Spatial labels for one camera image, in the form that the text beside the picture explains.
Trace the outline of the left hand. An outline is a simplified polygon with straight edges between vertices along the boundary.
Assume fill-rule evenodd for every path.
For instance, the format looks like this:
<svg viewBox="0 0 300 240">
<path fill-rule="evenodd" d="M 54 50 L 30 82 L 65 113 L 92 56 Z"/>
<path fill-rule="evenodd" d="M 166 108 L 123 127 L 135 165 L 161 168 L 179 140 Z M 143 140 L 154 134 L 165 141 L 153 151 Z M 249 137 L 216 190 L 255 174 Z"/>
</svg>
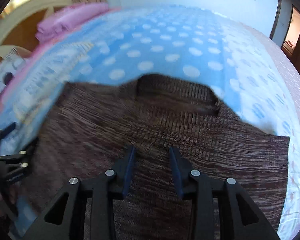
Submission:
<svg viewBox="0 0 300 240">
<path fill-rule="evenodd" d="M 0 217 L 9 217 L 16 219 L 18 216 L 17 211 L 17 200 L 20 191 L 20 184 L 14 183 L 9 187 L 4 187 L 3 191 L 0 192 Z"/>
</svg>

